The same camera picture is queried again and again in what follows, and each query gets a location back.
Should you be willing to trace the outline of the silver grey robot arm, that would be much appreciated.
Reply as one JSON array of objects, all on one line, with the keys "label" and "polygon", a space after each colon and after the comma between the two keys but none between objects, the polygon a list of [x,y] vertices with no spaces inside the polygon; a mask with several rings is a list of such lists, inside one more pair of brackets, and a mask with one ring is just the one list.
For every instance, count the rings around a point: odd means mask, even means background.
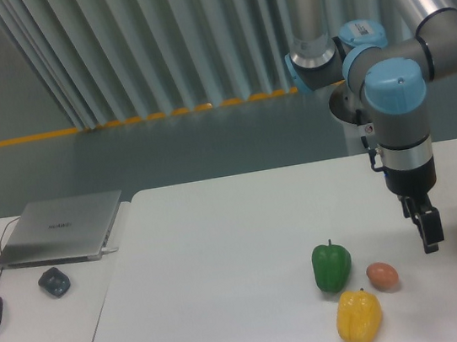
[{"label": "silver grey robot arm", "polygon": [[328,33],[325,0],[286,0],[292,44],[285,62],[294,85],[311,93],[343,81],[331,112],[357,126],[371,124],[376,144],[367,150],[372,170],[384,175],[417,227],[426,253],[444,240],[435,185],[427,85],[457,72],[457,9],[450,0],[394,0],[413,36],[389,45],[370,20]]}]

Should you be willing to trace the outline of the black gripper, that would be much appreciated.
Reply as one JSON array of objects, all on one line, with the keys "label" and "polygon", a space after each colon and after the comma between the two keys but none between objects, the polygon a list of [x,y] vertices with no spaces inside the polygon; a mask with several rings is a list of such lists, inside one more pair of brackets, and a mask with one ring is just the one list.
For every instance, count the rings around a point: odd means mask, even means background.
[{"label": "black gripper", "polygon": [[432,205],[426,195],[435,185],[437,178],[434,157],[414,169],[397,170],[384,167],[386,187],[398,195],[403,217],[417,226],[425,254],[438,251],[444,241],[444,232],[438,208]]}]

